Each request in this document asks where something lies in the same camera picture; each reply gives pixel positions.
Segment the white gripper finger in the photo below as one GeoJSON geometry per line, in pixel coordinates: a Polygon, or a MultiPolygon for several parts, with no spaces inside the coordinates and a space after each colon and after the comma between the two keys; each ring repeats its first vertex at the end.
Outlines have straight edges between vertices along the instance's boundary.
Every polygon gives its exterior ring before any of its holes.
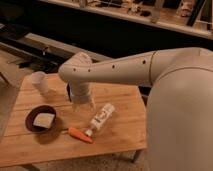
{"type": "Polygon", "coordinates": [[[78,108],[78,103],[72,103],[72,110],[73,110],[73,112],[75,112],[76,110],[77,110],[77,108],[78,108]]]}
{"type": "Polygon", "coordinates": [[[95,110],[95,109],[96,109],[94,100],[90,100],[90,101],[89,101],[89,107],[90,107],[92,110],[95,110]]]}

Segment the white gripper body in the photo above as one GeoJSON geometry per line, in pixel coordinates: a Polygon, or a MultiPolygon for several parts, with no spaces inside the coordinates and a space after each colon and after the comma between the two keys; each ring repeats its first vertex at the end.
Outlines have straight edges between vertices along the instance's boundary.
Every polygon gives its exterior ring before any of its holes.
{"type": "Polygon", "coordinates": [[[71,101],[85,104],[91,100],[91,89],[89,83],[70,84],[71,101]]]}

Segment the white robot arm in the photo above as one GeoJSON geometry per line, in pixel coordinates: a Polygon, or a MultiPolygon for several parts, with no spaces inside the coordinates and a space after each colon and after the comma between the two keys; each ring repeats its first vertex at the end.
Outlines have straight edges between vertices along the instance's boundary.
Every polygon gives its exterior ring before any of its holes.
{"type": "Polygon", "coordinates": [[[149,87],[149,171],[213,171],[213,51],[156,50],[97,63],[79,52],[58,74],[77,103],[90,99],[91,82],[149,87]]]}

